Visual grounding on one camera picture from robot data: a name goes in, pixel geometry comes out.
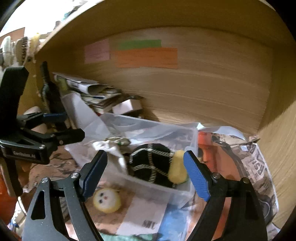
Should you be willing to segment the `yellow white plush ball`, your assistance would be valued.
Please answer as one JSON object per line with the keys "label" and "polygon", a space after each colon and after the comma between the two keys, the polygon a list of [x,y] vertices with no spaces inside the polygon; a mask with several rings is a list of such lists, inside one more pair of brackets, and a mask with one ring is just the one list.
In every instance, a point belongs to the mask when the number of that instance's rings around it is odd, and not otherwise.
{"label": "yellow white plush ball", "polygon": [[95,192],[93,205],[103,213],[113,213],[120,209],[121,199],[117,191],[111,188],[102,188]]}

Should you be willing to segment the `yellow sponge piece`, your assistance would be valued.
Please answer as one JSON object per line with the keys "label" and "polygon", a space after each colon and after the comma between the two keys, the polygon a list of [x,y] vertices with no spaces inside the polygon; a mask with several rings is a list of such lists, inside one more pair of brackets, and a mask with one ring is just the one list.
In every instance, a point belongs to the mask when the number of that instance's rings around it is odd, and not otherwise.
{"label": "yellow sponge piece", "polygon": [[188,178],[187,170],[183,161],[184,153],[185,152],[183,150],[177,150],[171,159],[168,171],[168,180],[176,185],[186,182]]}

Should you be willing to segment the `black white-striped soft ball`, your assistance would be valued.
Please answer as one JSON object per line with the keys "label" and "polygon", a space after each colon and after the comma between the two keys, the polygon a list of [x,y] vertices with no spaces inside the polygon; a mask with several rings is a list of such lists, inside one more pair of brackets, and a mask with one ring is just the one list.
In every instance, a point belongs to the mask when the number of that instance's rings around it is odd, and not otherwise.
{"label": "black white-striped soft ball", "polygon": [[174,188],[168,171],[174,152],[162,144],[140,145],[129,156],[128,165],[133,177],[152,184]]}

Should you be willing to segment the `dark wine bottle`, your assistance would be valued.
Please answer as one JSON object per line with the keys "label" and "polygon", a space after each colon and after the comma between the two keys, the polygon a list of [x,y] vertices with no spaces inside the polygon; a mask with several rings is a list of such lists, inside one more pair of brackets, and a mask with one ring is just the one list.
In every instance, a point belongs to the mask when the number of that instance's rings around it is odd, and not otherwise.
{"label": "dark wine bottle", "polygon": [[67,114],[60,99],[59,89],[50,79],[48,63],[46,61],[41,64],[40,69],[44,83],[41,96],[45,109],[48,113],[54,115],[53,124],[56,130],[59,132],[65,131],[68,129],[65,123]]}

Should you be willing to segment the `translucent white plastic lid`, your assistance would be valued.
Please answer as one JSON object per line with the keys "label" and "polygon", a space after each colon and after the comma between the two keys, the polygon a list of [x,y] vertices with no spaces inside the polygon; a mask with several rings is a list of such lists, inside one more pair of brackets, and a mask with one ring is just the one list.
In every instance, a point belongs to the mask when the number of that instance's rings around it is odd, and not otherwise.
{"label": "translucent white plastic lid", "polygon": [[66,94],[61,101],[74,126],[84,130],[86,138],[103,140],[110,136],[105,123],[78,94]]}

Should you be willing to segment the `crumpled newspaper sheet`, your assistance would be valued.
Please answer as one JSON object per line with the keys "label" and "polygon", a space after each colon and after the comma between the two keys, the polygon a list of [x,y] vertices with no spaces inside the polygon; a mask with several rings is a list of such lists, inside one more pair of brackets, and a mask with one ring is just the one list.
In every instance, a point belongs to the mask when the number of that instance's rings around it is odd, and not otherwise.
{"label": "crumpled newspaper sheet", "polygon": [[218,172],[226,179],[247,177],[250,180],[259,198],[268,240],[272,240],[280,231],[273,224],[273,218],[279,211],[278,197],[258,144],[230,126],[207,128],[199,123],[197,130],[199,161],[206,164],[211,172]]}

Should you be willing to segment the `white crumpled cloth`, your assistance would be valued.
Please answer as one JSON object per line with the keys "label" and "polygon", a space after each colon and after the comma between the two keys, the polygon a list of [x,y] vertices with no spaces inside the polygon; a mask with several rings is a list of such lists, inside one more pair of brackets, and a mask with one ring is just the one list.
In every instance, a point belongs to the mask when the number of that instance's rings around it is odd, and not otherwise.
{"label": "white crumpled cloth", "polygon": [[120,173],[128,174],[127,163],[123,155],[122,147],[129,146],[131,141],[124,137],[110,137],[103,141],[91,142],[91,147],[96,151],[103,150],[112,156],[113,163]]}

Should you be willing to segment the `stack of papers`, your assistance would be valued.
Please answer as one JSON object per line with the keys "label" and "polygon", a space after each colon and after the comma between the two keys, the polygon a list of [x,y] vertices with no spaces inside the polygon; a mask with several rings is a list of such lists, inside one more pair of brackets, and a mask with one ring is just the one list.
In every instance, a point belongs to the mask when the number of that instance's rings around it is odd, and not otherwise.
{"label": "stack of papers", "polygon": [[103,114],[112,110],[112,107],[121,99],[122,91],[113,87],[107,87],[99,93],[93,95],[81,93],[80,96],[91,109],[99,114]]}

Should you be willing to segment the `rolled newspaper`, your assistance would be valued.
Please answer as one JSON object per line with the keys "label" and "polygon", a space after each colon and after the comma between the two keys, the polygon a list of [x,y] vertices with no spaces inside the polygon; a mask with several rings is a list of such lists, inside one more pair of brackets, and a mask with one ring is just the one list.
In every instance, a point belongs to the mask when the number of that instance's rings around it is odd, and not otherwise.
{"label": "rolled newspaper", "polygon": [[99,82],[91,79],[85,79],[82,77],[77,76],[71,76],[71,75],[65,75],[62,73],[53,72],[53,75],[56,78],[63,78],[66,80],[67,85],[75,90],[78,90],[79,92],[82,92],[84,94],[88,95],[97,95],[107,88],[109,88],[106,84],[100,84]]}

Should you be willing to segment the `white small card box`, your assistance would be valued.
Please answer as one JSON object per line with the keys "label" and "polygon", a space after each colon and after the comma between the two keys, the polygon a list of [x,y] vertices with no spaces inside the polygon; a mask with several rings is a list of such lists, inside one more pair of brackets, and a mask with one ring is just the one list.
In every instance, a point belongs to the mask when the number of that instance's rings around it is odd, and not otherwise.
{"label": "white small card box", "polygon": [[142,109],[140,100],[128,99],[112,107],[112,112],[117,115],[124,115]]}

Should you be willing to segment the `clear plastic storage bin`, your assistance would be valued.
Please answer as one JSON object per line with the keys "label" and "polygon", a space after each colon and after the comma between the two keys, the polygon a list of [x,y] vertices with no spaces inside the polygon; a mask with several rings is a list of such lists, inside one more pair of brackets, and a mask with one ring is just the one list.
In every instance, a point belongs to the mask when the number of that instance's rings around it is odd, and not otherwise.
{"label": "clear plastic storage bin", "polygon": [[155,202],[183,207],[194,188],[183,166],[183,153],[197,151],[196,126],[171,125],[106,113],[84,128],[82,142],[66,145],[79,166],[98,150],[108,155],[103,181]]}

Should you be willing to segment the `pink paper note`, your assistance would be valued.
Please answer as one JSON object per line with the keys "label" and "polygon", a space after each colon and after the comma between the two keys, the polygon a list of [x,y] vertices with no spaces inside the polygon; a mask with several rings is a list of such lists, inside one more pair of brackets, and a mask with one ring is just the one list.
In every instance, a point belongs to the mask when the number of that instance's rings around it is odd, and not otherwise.
{"label": "pink paper note", "polygon": [[108,60],[110,60],[109,39],[100,40],[84,47],[85,64]]}

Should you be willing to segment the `green paper note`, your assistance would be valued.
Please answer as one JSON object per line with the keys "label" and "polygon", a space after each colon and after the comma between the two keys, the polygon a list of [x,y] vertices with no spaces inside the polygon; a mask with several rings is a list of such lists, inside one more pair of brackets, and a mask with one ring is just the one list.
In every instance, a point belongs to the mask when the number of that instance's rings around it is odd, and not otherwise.
{"label": "green paper note", "polygon": [[117,45],[117,49],[124,50],[133,50],[133,49],[144,49],[144,48],[160,48],[162,46],[162,41],[157,40],[131,40],[120,42]]}

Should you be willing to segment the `orange paper note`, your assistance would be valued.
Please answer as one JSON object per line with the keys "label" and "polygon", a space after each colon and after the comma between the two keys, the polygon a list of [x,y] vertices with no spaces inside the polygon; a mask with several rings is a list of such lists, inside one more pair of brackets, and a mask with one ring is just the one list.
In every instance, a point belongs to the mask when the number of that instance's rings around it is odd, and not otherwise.
{"label": "orange paper note", "polygon": [[118,68],[178,68],[177,48],[142,48],[118,50],[111,53]]}

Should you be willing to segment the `wooden shelf cabinet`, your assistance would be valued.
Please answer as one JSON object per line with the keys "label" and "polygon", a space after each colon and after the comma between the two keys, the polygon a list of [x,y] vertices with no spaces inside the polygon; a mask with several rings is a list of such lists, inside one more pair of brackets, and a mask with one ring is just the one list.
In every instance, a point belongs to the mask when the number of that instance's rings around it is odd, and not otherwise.
{"label": "wooden shelf cabinet", "polygon": [[[84,63],[84,47],[109,39],[110,60]],[[120,42],[162,41],[178,68],[118,68]],[[295,206],[295,38],[261,1],[91,1],[35,52],[49,69],[144,98],[147,118],[199,121],[259,136],[283,226]]]}

